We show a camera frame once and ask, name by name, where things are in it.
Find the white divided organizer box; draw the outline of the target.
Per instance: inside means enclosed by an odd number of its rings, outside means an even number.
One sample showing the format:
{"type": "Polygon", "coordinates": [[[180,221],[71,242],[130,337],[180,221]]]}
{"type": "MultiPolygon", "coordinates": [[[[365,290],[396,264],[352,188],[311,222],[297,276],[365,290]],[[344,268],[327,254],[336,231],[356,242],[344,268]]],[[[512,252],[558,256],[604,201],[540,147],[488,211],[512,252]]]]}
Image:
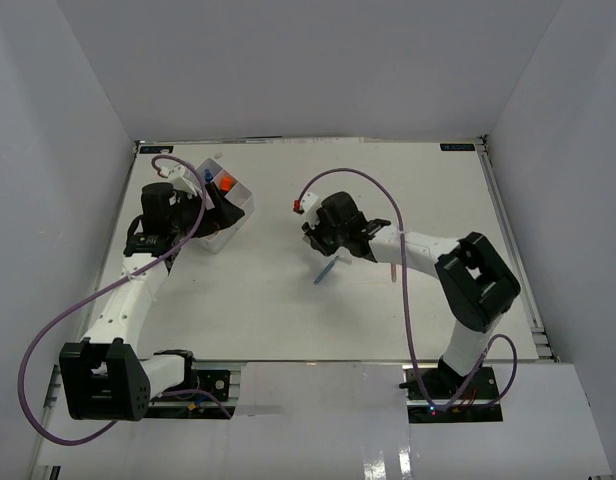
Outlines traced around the white divided organizer box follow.
{"type": "Polygon", "coordinates": [[[253,193],[216,160],[207,158],[197,172],[208,188],[208,205],[195,239],[217,254],[254,211],[253,193]]]}

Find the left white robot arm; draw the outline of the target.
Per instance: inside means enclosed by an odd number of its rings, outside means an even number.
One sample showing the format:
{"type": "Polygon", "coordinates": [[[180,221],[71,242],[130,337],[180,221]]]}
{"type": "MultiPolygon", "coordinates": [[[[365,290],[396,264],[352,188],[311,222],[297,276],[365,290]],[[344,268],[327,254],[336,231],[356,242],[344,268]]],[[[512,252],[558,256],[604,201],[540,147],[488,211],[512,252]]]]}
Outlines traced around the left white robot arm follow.
{"type": "Polygon", "coordinates": [[[251,210],[236,180],[210,171],[198,185],[182,167],[141,190],[141,213],[128,228],[122,285],[115,288],[79,342],[63,346],[59,364],[70,416],[75,420],[138,421],[150,402],[170,391],[187,399],[199,387],[193,355],[163,350],[148,359],[136,350],[157,291],[171,273],[185,237],[227,241],[251,210]]]}

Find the orange cap black highlighter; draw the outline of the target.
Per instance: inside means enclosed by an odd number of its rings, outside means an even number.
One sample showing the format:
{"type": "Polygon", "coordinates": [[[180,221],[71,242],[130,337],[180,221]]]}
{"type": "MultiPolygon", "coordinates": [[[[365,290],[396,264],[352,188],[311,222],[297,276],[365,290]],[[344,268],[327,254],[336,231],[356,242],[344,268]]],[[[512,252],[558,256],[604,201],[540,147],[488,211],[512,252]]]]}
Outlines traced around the orange cap black highlighter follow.
{"type": "Polygon", "coordinates": [[[235,185],[235,180],[227,175],[224,176],[219,183],[219,190],[222,194],[227,194],[235,185]]]}

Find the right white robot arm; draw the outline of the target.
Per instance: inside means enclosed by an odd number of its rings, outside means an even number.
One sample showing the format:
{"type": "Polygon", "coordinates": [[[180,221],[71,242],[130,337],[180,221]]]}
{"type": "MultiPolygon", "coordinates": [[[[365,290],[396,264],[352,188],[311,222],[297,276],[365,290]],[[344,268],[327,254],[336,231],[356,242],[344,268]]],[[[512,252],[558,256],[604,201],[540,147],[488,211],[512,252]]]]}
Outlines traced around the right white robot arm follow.
{"type": "Polygon", "coordinates": [[[472,391],[476,385],[472,368],[481,360],[500,317],[521,292],[517,278],[487,237],[477,232],[460,239],[402,232],[387,220],[368,220],[346,192],[325,199],[307,193],[294,202],[294,211],[304,218],[304,238],[324,256],[344,248],[374,263],[403,262],[440,282],[456,319],[439,361],[440,388],[454,399],[472,391]]]}

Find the light blue pen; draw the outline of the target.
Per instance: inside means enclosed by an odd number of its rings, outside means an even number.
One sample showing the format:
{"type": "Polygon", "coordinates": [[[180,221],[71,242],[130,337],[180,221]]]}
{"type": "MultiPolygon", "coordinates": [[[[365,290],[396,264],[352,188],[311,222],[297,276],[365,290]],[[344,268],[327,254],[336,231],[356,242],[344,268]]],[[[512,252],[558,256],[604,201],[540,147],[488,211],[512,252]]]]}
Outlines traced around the light blue pen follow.
{"type": "Polygon", "coordinates": [[[316,278],[313,280],[313,284],[314,285],[318,285],[319,283],[321,283],[323,281],[323,279],[329,274],[329,272],[333,269],[334,265],[336,264],[338,260],[338,257],[334,257],[332,260],[330,260],[327,265],[319,272],[319,274],[316,276],[316,278]]]}

